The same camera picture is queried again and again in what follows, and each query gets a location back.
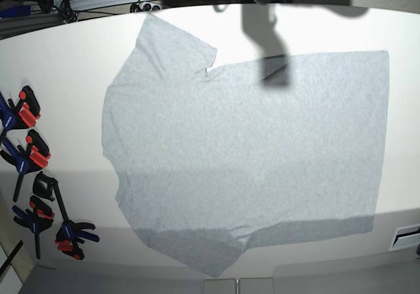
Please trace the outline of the grey T-shirt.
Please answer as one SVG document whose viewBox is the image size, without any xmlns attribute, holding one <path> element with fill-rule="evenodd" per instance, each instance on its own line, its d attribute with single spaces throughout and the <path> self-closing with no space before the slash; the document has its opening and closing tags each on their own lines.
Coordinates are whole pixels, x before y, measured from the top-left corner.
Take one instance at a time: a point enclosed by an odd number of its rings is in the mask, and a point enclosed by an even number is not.
<svg viewBox="0 0 420 294">
<path fill-rule="evenodd" d="M 148 247 L 212 277 L 248 249 L 373 229 L 385 51 L 213 67 L 217 50 L 148 15 L 107 88 L 103 154 Z"/>
</svg>

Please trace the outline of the white power strip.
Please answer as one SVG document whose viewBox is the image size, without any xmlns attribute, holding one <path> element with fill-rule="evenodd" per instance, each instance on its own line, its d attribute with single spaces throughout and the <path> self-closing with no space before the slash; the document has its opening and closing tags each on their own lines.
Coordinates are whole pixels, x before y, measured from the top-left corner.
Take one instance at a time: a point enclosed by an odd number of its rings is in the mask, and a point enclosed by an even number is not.
<svg viewBox="0 0 420 294">
<path fill-rule="evenodd" d="M 160 11 L 161 9 L 162 9 L 162 6 L 156 3 L 137 2 L 137 3 L 132 3 L 130 5 L 129 12 L 136 13 L 136 12 Z"/>
</svg>

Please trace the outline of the long black bar clamp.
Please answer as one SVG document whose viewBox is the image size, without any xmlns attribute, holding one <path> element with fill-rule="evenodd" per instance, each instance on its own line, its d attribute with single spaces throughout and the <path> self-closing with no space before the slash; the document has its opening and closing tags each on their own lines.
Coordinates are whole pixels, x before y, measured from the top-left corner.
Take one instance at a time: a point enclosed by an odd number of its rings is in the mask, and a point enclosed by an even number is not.
<svg viewBox="0 0 420 294">
<path fill-rule="evenodd" d="M 85 243 L 86 240 L 95 243 L 100 241 L 99 236 L 93 234 L 96 226 L 90 222 L 74 222 L 69 218 L 58 181 L 55 178 L 39 172 L 33 182 L 33 193 L 44 200 L 57 202 L 62 224 L 56 233 L 54 243 L 63 254 L 82 261 L 85 254 L 79 245 Z"/>
</svg>

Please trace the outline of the blue red bar clamp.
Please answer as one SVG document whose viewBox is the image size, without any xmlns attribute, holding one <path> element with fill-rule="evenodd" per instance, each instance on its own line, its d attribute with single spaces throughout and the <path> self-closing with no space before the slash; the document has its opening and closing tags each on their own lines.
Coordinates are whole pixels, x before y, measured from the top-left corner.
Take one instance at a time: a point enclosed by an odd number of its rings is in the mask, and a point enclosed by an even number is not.
<svg viewBox="0 0 420 294">
<path fill-rule="evenodd" d="M 19 101 L 15 104 L 11 98 L 5 100 L 1 94 L 1 142 L 9 131 L 34 127 L 40 118 L 41 107 L 29 85 L 21 89 L 18 97 Z"/>
<path fill-rule="evenodd" d="M 48 165 L 51 156 L 47 143 L 35 130 L 30 129 L 26 135 L 26 147 L 15 146 L 7 137 L 2 140 L 5 150 L 1 157 L 16 168 L 18 178 L 13 194 L 13 202 L 18 201 L 24 177 L 29 173 L 42 171 Z"/>
</svg>

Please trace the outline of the lower left blue bar clamp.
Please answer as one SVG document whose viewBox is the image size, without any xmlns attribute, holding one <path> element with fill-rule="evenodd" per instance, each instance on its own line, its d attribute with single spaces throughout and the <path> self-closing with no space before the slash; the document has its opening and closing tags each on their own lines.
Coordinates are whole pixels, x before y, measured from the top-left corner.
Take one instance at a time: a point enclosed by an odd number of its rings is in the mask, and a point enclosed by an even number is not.
<svg viewBox="0 0 420 294">
<path fill-rule="evenodd" d="M 35 257 L 40 260 L 40 234 L 52 226 L 54 212 L 41 198 L 35 195 L 30 197 L 29 206 L 31 209 L 23 211 L 17 205 L 13 205 L 12 211 L 15 214 L 13 221 L 32 232 L 35 242 Z"/>
</svg>

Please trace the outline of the top blue red bar clamp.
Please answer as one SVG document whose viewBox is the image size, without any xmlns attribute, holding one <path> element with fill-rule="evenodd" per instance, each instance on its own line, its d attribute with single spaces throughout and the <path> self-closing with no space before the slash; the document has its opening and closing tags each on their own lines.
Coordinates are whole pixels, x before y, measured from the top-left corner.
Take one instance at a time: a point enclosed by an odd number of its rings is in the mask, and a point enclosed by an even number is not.
<svg viewBox="0 0 420 294">
<path fill-rule="evenodd" d="M 11 98 L 5 100 L 1 94 L 1 142 L 9 131 L 34 127 L 40 118 L 41 107 L 29 85 L 21 89 L 18 97 L 19 101 L 15 104 Z"/>
</svg>

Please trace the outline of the black strip on wood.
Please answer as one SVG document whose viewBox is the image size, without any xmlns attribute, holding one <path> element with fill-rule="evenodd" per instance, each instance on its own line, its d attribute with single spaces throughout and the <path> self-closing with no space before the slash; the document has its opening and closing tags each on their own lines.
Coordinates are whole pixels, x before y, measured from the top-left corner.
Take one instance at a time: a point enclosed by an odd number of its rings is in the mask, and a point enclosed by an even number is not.
<svg viewBox="0 0 420 294">
<path fill-rule="evenodd" d="M 20 240 L 16 246 L 14 247 L 14 249 L 12 250 L 12 252 L 9 254 L 9 256 L 6 258 L 6 260 L 4 261 L 4 263 L 1 266 L 1 274 L 4 273 L 4 271 L 9 267 L 9 265 L 11 264 L 12 260 L 15 258 L 16 254 L 19 252 L 19 250 L 22 248 L 23 246 L 23 241 Z"/>
</svg>

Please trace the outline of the white label holder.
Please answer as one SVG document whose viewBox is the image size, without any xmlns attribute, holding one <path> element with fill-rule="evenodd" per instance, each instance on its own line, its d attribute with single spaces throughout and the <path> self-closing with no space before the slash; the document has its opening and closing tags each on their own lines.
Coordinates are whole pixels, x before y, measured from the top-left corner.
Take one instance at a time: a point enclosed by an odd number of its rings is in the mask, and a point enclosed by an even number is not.
<svg viewBox="0 0 420 294">
<path fill-rule="evenodd" d="M 389 251 L 407 249 L 419 245 L 419 224 L 397 228 Z"/>
</svg>

